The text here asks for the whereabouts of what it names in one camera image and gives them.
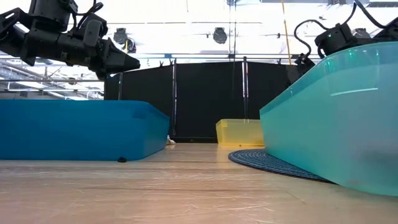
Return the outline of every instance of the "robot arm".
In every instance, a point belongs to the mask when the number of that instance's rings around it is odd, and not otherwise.
[[[117,49],[111,39],[102,39],[108,32],[107,22],[95,14],[102,7],[94,3],[87,13],[77,14],[74,0],[32,0],[29,13],[16,8],[0,14],[0,50],[30,66],[37,57],[86,66],[100,80],[140,68],[140,62]],[[71,15],[74,26],[65,32]],[[78,24],[77,15],[83,16]],[[18,28],[17,22],[29,32]]]
[[[365,14],[365,16],[375,26],[382,29],[382,31],[380,31],[380,33],[375,35],[373,38],[369,38],[369,37],[368,38],[357,38],[352,34],[351,29],[349,28],[347,23],[354,15],[357,6],[362,10],[362,12]],[[312,67],[315,66],[315,64],[308,57],[311,53],[311,47],[306,42],[304,42],[303,40],[298,38],[296,35],[296,31],[299,28],[299,26],[301,26],[302,24],[304,24],[306,22],[315,22],[325,30],[324,33],[318,35],[315,38],[315,45],[318,47],[318,55],[320,58],[324,58],[325,55],[326,56],[331,55],[335,52],[339,52],[339,51],[345,50],[345,49],[350,49],[352,47],[357,47],[360,45],[373,44],[373,43],[379,43],[379,42],[398,41],[398,17],[395,18],[393,21],[391,21],[388,25],[383,26],[380,23],[378,23],[378,21],[376,21],[370,15],[370,13],[368,13],[368,11],[365,9],[365,7],[362,5],[362,3],[360,1],[354,0],[353,10],[351,12],[351,15],[342,24],[337,24],[333,28],[328,29],[328,28],[324,27],[318,21],[309,19],[307,21],[301,22],[295,28],[295,32],[294,32],[295,38],[308,47],[308,53],[300,54],[298,56],[298,59],[295,61],[295,63],[301,68],[301,70],[304,71],[303,73],[306,73]]]

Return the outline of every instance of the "round rug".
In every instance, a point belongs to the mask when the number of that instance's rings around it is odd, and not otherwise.
[[[229,159],[238,164],[242,164],[255,169],[260,169],[276,174],[299,177],[309,180],[317,180],[332,183],[318,175],[305,171],[295,165],[278,159],[266,152],[265,149],[245,149],[229,154]]]

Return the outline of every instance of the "black curtain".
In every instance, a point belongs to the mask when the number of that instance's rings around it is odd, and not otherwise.
[[[260,119],[259,110],[299,79],[296,67],[248,62],[248,118]]]
[[[122,78],[121,100],[145,101],[169,116],[173,115],[173,66],[149,68],[115,75],[105,81],[105,100],[118,100]]]
[[[216,142],[216,123],[243,119],[242,62],[177,64],[179,142]]]

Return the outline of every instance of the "plastic storage bin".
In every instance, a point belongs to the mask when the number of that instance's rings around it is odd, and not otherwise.
[[[222,119],[216,124],[218,144],[264,146],[260,120]]]
[[[0,159],[142,159],[165,148],[170,123],[140,101],[0,100],[0,108]]]
[[[345,187],[398,196],[397,49],[329,55],[263,107],[268,153]]]

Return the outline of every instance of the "small white object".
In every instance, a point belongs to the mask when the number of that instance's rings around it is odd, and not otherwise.
[[[171,140],[170,139],[170,136],[167,136],[167,142],[166,142],[166,145],[175,145],[175,141],[173,141],[173,140]]]

